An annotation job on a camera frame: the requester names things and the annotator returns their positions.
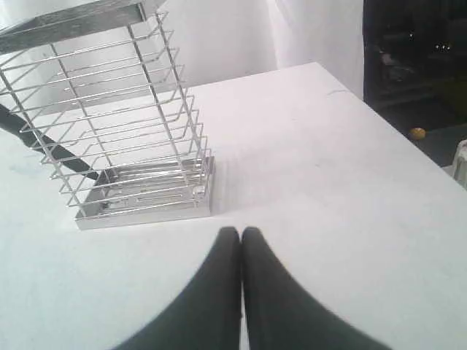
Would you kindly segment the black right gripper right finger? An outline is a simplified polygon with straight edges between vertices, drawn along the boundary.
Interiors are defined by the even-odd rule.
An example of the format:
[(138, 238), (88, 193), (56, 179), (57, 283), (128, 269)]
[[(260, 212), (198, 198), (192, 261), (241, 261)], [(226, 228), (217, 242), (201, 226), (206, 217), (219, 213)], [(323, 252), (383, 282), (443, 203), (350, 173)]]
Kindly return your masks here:
[(251, 349), (387, 349), (313, 298), (262, 232), (242, 233), (242, 278)]

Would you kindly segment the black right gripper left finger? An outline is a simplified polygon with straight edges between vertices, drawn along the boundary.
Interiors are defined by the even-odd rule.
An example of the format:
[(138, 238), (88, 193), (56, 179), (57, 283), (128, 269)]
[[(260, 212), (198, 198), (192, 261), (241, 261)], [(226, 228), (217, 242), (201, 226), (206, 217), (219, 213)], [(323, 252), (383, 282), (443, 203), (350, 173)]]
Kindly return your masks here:
[(238, 349), (241, 319), (241, 243), (234, 227), (223, 227), (183, 291), (116, 348)]

